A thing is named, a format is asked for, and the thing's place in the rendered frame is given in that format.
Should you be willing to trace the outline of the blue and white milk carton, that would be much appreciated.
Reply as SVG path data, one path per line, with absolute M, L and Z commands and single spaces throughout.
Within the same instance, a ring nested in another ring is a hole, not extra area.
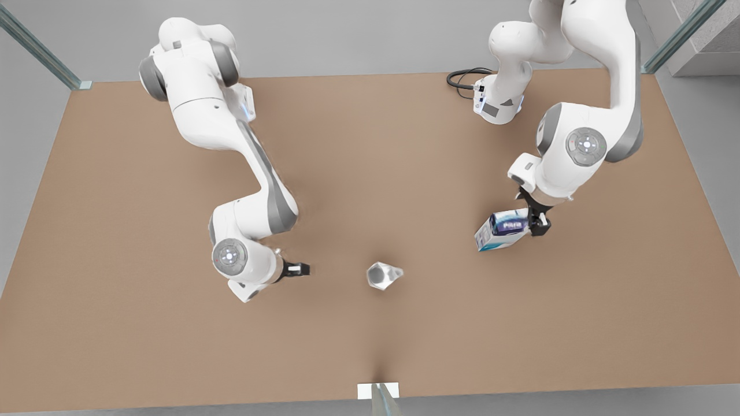
M 529 234 L 529 209 L 493 213 L 474 234 L 478 252 L 507 248 Z

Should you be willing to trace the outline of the clear glass cup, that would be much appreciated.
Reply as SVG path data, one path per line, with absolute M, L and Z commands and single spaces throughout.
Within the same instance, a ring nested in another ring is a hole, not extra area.
M 376 262 L 367 269 L 367 282 L 370 287 L 384 291 L 403 275 L 404 270 L 399 267 Z

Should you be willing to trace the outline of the silver frame post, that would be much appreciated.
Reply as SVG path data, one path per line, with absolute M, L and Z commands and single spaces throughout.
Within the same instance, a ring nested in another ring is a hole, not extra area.
M 398 382 L 357 384 L 357 400 L 371 401 L 371 416 L 404 416 L 396 401 L 398 398 Z
M 8 8 L 0 3 L 0 28 L 24 50 L 39 61 L 50 73 L 72 91 L 90 90 L 92 81 L 82 81 L 55 54 L 53 54 Z
M 641 73 L 655 74 L 725 2 L 726 0 L 701 0 L 676 31 L 642 64 Z

